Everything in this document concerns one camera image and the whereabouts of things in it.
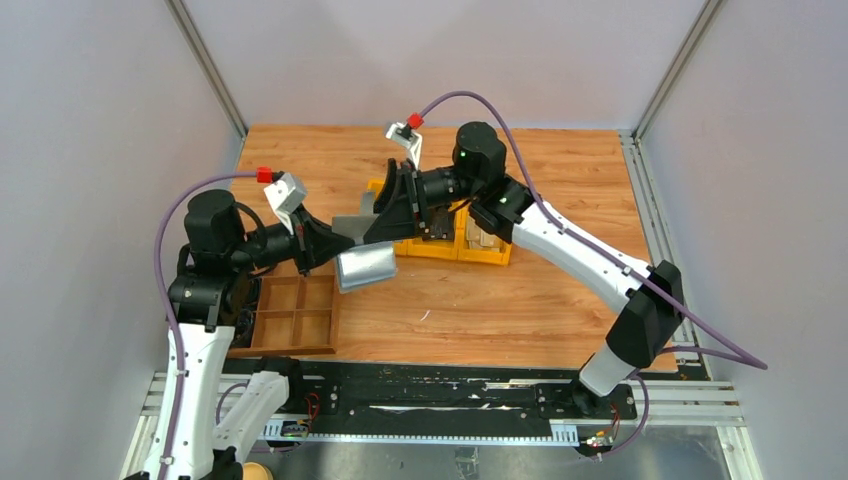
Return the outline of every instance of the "black cable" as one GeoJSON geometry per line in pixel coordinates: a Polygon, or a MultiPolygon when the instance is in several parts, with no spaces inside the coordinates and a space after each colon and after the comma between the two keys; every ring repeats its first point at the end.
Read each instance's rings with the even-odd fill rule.
{"type": "Polygon", "coordinates": [[[259,215],[257,215],[252,208],[241,202],[236,202],[235,205],[236,208],[244,212],[245,215],[250,217],[250,219],[253,220],[253,223],[256,224],[256,239],[259,240],[259,248],[265,248],[268,246],[268,232],[265,230],[265,224],[262,223],[259,215]]]}

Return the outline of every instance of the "white wall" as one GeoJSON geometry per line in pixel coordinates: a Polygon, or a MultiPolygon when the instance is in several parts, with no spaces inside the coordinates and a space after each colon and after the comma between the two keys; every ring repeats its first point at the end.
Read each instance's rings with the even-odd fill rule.
{"type": "Polygon", "coordinates": [[[164,2],[66,3],[0,15],[4,479],[117,477],[164,363],[156,225],[239,147],[164,2]]]}
{"type": "Polygon", "coordinates": [[[703,0],[187,4],[249,124],[384,124],[469,89],[515,125],[632,128],[703,0]]]}
{"type": "Polygon", "coordinates": [[[645,141],[694,306],[768,479],[844,478],[848,4],[733,0],[645,141]]]}

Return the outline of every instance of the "wire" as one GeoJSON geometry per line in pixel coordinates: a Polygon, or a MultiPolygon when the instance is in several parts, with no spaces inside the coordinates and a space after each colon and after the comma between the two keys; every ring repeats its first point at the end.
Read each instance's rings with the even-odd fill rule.
{"type": "MultiPolygon", "coordinates": [[[[156,230],[156,239],[153,241],[153,274],[156,277],[156,286],[159,289],[159,299],[162,301],[162,306],[165,307],[165,315],[168,319],[168,328],[171,330],[171,335],[174,337],[175,360],[177,363],[177,381],[174,386],[174,401],[171,404],[171,415],[168,419],[168,429],[165,432],[162,449],[162,456],[164,458],[170,457],[173,453],[172,447],[174,443],[174,435],[177,430],[177,419],[180,416],[180,409],[182,407],[185,381],[185,376],[182,373],[185,371],[185,345],[183,344],[183,337],[182,334],[180,334],[179,325],[177,324],[177,317],[174,314],[174,308],[171,306],[171,300],[168,298],[168,289],[165,286],[165,276],[162,273],[162,241],[165,238],[165,228],[168,226],[168,222],[171,220],[171,217],[174,216],[174,212],[176,212],[180,204],[195,191],[222,180],[254,176],[256,176],[255,172],[225,173],[222,175],[215,175],[203,180],[202,182],[195,183],[180,194],[180,196],[177,197],[177,199],[174,200],[174,202],[168,207],[165,211],[165,215],[162,216],[162,220],[159,222],[159,228],[156,230]]],[[[164,480],[167,470],[168,464],[162,463],[159,468],[159,480],[164,480]]]]}
{"type": "Polygon", "coordinates": [[[748,365],[747,363],[740,362],[739,357],[731,355],[727,352],[722,352],[721,350],[713,350],[711,348],[701,348],[701,347],[666,347],[660,350],[660,355],[664,353],[675,353],[675,352],[688,352],[688,353],[698,353],[701,355],[712,355],[713,357],[723,358],[725,360],[730,360],[731,362],[741,363],[743,365],[748,365]]]}
{"type": "Polygon", "coordinates": [[[221,409],[224,407],[224,399],[227,398],[227,395],[229,395],[230,392],[238,387],[247,388],[247,382],[230,385],[230,388],[224,390],[224,393],[221,394],[221,398],[218,399],[218,407],[215,409],[215,425],[221,423],[221,409]]]}
{"type": "Polygon", "coordinates": [[[550,221],[551,224],[556,226],[557,229],[560,230],[561,232],[569,235],[570,237],[572,237],[573,239],[582,243],[586,247],[592,249],[593,251],[595,251],[597,254],[601,255],[602,257],[604,257],[606,260],[611,262],[616,267],[618,267],[618,268],[620,268],[624,271],[629,270],[629,272],[630,272],[629,274],[633,278],[635,278],[637,281],[639,281],[643,285],[647,286],[652,292],[657,294],[660,298],[662,298],[663,300],[668,302],[672,307],[677,309],[677,311],[681,312],[684,316],[686,316],[687,318],[692,320],[692,323],[694,323],[695,325],[700,327],[704,332],[707,333],[707,335],[715,338],[716,340],[718,340],[719,343],[721,343],[722,345],[724,345],[725,347],[727,347],[728,349],[733,351],[733,353],[735,353],[737,355],[737,357],[730,358],[731,360],[738,362],[738,363],[745,364],[745,365],[750,365],[754,368],[759,368],[761,370],[767,370],[768,369],[768,365],[765,362],[758,359],[757,357],[755,357],[754,355],[752,355],[751,353],[749,353],[748,351],[746,351],[745,349],[743,349],[739,345],[735,344],[729,338],[722,335],[718,330],[712,328],[709,324],[707,324],[704,320],[702,320],[700,317],[698,317],[692,311],[690,311],[688,308],[686,308],[686,306],[683,305],[681,302],[678,302],[677,299],[675,299],[674,297],[669,295],[665,290],[660,288],[657,284],[655,284],[654,282],[650,281],[648,278],[646,278],[645,276],[643,276],[642,274],[637,272],[636,269],[630,268],[626,263],[621,261],[615,255],[607,252],[606,250],[601,248],[599,245],[597,245],[594,242],[592,242],[591,240],[583,237],[579,233],[574,232],[569,228],[565,228],[563,226],[562,222],[560,222],[559,219],[557,219],[555,215],[553,215],[550,211],[548,211],[548,208],[545,206],[545,203],[542,201],[541,195],[539,195],[539,192],[536,190],[536,185],[533,183],[533,180],[530,178],[530,173],[527,171],[527,165],[525,165],[525,163],[524,163],[524,158],[521,156],[521,152],[518,149],[518,144],[515,142],[515,138],[512,135],[512,131],[507,126],[506,121],[504,121],[501,114],[498,113],[498,111],[495,109],[495,107],[488,100],[486,100],[481,95],[479,95],[475,92],[471,92],[471,91],[467,91],[467,90],[457,90],[457,91],[454,91],[454,92],[446,93],[446,94],[436,98],[432,102],[430,102],[430,104],[428,104],[426,107],[424,107],[421,110],[420,116],[423,118],[425,115],[430,113],[430,111],[433,110],[440,103],[444,102],[445,100],[447,100],[449,98],[453,98],[453,97],[471,97],[471,98],[477,100],[478,102],[482,103],[489,110],[489,112],[491,112],[491,114],[495,117],[495,119],[498,121],[501,128],[503,129],[504,135],[506,135],[506,138],[509,141],[510,147],[512,147],[512,153],[515,155],[515,159],[518,162],[518,168],[521,169],[521,174],[524,176],[524,181],[527,182],[527,188],[530,190],[530,194],[533,196],[533,200],[536,202],[536,205],[538,205],[539,210],[545,215],[545,217],[547,217],[548,221],[550,221]]]}
{"type": "Polygon", "coordinates": [[[260,248],[267,247],[268,246],[268,232],[265,230],[265,224],[262,223],[262,219],[259,218],[259,215],[257,215],[256,212],[254,212],[252,208],[248,207],[247,205],[245,205],[241,202],[236,202],[235,206],[236,206],[236,208],[238,208],[239,210],[244,212],[248,217],[250,217],[250,219],[253,220],[253,223],[256,224],[256,237],[259,240],[259,247],[260,248]]]}
{"type": "Polygon", "coordinates": [[[321,410],[321,397],[315,392],[309,392],[306,398],[307,401],[309,401],[309,397],[315,397],[315,412],[310,415],[310,420],[315,420],[315,417],[318,416],[318,412],[321,410]]]}
{"type": "Polygon", "coordinates": [[[645,424],[648,423],[648,413],[651,409],[650,401],[648,399],[648,386],[645,385],[645,381],[642,380],[642,377],[638,375],[638,372],[634,372],[632,375],[630,375],[630,379],[636,380],[637,382],[639,382],[639,386],[642,387],[642,396],[644,397],[643,405],[645,406],[644,410],[642,410],[642,418],[639,419],[639,424],[636,425],[636,430],[633,430],[633,433],[631,433],[630,436],[627,437],[627,440],[613,447],[613,449],[605,453],[603,457],[608,457],[627,448],[627,446],[633,443],[639,436],[639,434],[642,433],[642,430],[645,429],[645,424]]]}

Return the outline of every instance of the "wooden tabletop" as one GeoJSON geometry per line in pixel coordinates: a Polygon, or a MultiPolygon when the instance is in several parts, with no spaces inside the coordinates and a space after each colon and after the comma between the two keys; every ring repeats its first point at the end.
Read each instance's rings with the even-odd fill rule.
{"type": "MultiPolygon", "coordinates": [[[[331,223],[334,215],[358,213],[368,180],[384,178],[389,157],[403,158],[381,130],[256,125],[238,169],[297,175],[309,190],[306,208],[331,223]]],[[[557,210],[622,252],[649,258],[616,132],[514,133],[537,188],[557,210]]],[[[456,129],[421,134],[421,168],[450,165],[456,129]]],[[[511,152],[507,171],[521,179],[511,152]]],[[[277,222],[255,181],[237,179],[232,191],[264,222],[277,222]]],[[[396,278],[342,296],[337,352],[321,358],[579,368],[615,320],[587,287],[518,247],[506,267],[397,261],[396,278]]],[[[291,262],[282,268],[294,269],[291,262]]],[[[675,370],[673,356],[659,357],[654,368],[675,370]]]]}

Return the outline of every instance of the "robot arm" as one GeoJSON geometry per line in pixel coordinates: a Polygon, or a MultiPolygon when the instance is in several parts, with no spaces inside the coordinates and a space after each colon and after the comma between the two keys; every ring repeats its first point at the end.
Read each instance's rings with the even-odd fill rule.
{"type": "MultiPolygon", "coordinates": [[[[404,140],[399,143],[417,160],[421,137],[408,126],[392,125],[386,137],[404,140]]],[[[161,442],[154,441],[145,472],[137,478],[209,478],[205,476],[209,472],[227,469],[235,473],[270,415],[302,398],[292,392],[299,378],[296,370],[266,369],[251,379],[251,393],[256,395],[243,396],[221,425],[211,423],[212,401],[235,320],[245,302],[249,272],[291,260],[307,275],[346,252],[379,244],[390,251],[388,242],[424,235],[437,210],[457,201],[468,202],[469,215],[481,229],[546,258],[591,288],[618,314],[604,345],[580,369],[579,381],[572,382],[570,400],[584,413],[591,414],[599,400],[634,370],[650,366],[682,317],[631,277],[630,270],[682,302],[680,271],[669,262],[651,267],[628,257],[554,213],[564,229],[588,238],[628,265],[625,270],[616,267],[550,224],[528,188],[506,174],[505,162],[506,146],[491,126],[465,124],[457,132],[451,167],[421,171],[411,159],[400,163],[390,159],[372,211],[336,217],[332,226],[309,214],[302,204],[306,188],[282,172],[274,174],[274,182],[265,189],[280,223],[260,224],[253,232],[245,232],[238,210],[246,207],[230,192],[209,190],[192,198],[185,217],[189,243],[181,251],[177,278],[168,291],[185,341],[187,371],[176,371],[172,336],[156,433],[157,439],[163,439],[174,429],[176,440],[168,457],[163,456],[161,442]],[[193,265],[188,264],[189,254],[193,265]],[[184,375],[182,395],[173,386],[178,375],[184,375]],[[182,410],[177,425],[168,425],[167,409],[175,397],[189,408],[182,410]],[[164,477],[159,475],[163,464],[168,465],[164,477]]],[[[545,206],[553,211],[549,204],[545,206]]]]}

